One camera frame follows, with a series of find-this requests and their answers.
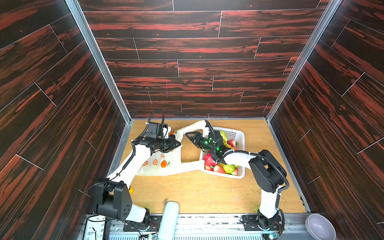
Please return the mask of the white fruit-print plastic bag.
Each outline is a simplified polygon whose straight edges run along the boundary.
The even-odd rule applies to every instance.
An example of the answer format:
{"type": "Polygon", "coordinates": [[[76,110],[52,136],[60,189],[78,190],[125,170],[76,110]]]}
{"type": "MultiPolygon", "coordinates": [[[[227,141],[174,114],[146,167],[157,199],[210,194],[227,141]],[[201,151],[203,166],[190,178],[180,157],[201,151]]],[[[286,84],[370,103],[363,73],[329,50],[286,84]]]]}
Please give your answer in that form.
{"type": "MultiPolygon", "coordinates": [[[[203,136],[206,137],[209,128],[205,121],[198,121],[192,125],[186,126],[179,130],[174,131],[173,135],[178,142],[183,140],[186,133],[195,132],[198,130],[203,131],[203,136]]],[[[194,161],[189,163],[182,163],[181,160],[182,146],[177,147],[169,153],[154,153],[140,168],[138,176],[169,176],[176,175],[189,171],[202,170],[204,163],[202,161],[194,161]]]]}

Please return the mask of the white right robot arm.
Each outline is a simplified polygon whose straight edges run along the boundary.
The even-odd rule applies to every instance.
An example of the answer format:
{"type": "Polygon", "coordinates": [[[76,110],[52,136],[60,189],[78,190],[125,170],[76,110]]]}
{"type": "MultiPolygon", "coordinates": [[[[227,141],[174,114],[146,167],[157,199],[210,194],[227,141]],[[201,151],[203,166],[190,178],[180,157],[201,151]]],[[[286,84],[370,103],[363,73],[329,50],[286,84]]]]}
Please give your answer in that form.
{"type": "Polygon", "coordinates": [[[224,144],[219,131],[211,131],[206,137],[199,132],[189,132],[185,136],[196,147],[209,153],[217,164],[236,165],[252,171],[262,190],[257,218],[261,230],[269,230],[282,219],[279,216],[280,196],[290,185],[286,171],[269,151],[250,153],[231,149],[224,144]]]}

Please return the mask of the green fake chayote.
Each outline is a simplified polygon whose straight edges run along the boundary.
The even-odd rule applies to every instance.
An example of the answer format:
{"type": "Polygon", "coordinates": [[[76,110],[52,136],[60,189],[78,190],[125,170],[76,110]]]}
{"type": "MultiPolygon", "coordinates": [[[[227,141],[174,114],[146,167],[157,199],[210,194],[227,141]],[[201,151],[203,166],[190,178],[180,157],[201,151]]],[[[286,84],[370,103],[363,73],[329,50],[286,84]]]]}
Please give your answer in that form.
{"type": "Polygon", "coordinates": [[[222,165],[222,168],[224,169],[226,174],[230,175],[236,170],[236,167],[234,165],[222,165]]]}

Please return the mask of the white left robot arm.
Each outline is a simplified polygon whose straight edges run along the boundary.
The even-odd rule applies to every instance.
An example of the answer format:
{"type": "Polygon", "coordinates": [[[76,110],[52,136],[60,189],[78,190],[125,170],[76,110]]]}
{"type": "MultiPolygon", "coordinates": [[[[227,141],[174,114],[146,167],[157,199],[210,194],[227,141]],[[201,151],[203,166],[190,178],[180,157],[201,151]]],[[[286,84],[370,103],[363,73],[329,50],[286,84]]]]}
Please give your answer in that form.
{"type": "Polygon", "coordinates": [[[141,231],[150,226],[150,210],[133,204],[129,186],[142,165],[156,152],[168,153],[181,146],[174,135],[164,137],[137,137],[132,141],[132,153],[105,179],[95,184],[92,212],[122,222],[132,222],[141,231]]]}

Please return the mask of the red fake dragon fruit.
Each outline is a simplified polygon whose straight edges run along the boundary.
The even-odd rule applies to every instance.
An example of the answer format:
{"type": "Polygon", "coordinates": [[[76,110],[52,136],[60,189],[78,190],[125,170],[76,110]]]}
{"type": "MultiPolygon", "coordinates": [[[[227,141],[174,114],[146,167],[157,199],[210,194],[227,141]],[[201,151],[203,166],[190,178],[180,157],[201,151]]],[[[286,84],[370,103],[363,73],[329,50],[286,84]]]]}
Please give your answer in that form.
{"type": "Polygon", "coordinates": [[[204,156],[204,161],[205,161],[205,166],[208,166],[210,168],[214,168],[217,165],[216,162],[213,160],[211,154],[206,154],[204,156]]]}

